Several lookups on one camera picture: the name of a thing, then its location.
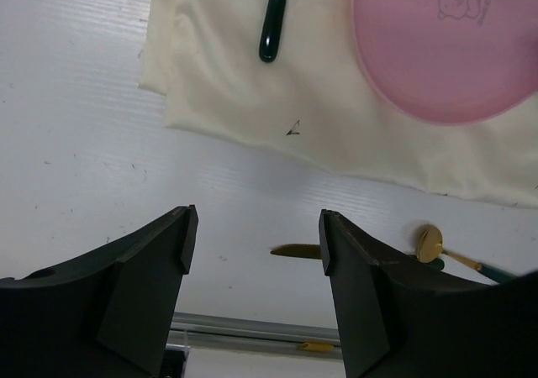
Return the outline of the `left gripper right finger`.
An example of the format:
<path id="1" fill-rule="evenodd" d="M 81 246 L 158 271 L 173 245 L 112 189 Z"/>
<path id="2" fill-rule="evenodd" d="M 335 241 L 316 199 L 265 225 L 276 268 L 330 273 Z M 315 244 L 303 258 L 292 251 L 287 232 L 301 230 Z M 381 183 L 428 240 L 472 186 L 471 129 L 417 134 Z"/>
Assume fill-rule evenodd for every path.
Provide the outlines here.
<path id="1" fill-rule="evenodd" d="M 319 241 L 347 376 L 536 376 L 536 273 L 468 281 L 330 210 L 320 214 Z"/>

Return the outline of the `cream cloth napkin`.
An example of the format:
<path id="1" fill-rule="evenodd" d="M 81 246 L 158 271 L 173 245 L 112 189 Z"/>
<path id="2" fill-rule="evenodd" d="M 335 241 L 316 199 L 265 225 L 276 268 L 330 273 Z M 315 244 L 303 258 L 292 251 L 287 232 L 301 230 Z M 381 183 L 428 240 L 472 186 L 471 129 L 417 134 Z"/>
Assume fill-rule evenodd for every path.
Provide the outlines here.
<path id="1" fill-rule="evenodd" d="M 268 0 L 151 0 L 140 85 L 170 127 L 287 153 L 341 176 L 506 206 L 537 205 L 537 91 L 475 123 L 385 102 L 358 63 L 351 0 L 287 0 L 277 58 Z"/>

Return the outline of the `gold fork green handle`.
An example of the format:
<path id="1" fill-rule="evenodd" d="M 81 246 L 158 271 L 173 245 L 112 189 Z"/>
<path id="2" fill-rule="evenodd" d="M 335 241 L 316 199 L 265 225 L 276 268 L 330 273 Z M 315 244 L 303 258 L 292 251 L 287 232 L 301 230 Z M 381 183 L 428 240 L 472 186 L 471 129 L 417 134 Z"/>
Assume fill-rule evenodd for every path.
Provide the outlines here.
<path id="1" fill-rule="evenodd" d="M 258 48 L 259 58 L 264 63 L 272 63 L 277 58 L 286 4 L 287 0 L 267 1 Z"/>

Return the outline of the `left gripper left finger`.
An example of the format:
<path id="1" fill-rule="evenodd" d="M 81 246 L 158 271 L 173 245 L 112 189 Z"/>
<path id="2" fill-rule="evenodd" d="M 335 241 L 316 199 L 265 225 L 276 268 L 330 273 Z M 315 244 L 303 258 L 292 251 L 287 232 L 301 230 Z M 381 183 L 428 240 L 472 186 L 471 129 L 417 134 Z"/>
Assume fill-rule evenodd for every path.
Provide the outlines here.
<path id="1" fill-rule="evenodd" d="M 72 260 L 2 279 L 2 376 L 158 376 L 197 226 L 195 207 L 176 207 Z"/>

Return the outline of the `pink plate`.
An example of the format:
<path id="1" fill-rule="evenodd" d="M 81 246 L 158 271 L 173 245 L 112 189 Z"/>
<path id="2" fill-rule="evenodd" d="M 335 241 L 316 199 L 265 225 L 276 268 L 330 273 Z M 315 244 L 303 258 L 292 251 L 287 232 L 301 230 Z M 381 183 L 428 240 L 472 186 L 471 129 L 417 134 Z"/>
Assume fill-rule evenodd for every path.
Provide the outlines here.
<path id="1" fill-rule="evenodd" d="M 537 91 L 537 0 L 351 0 L 358 63 L 403 113 L 475 123 Z"/>

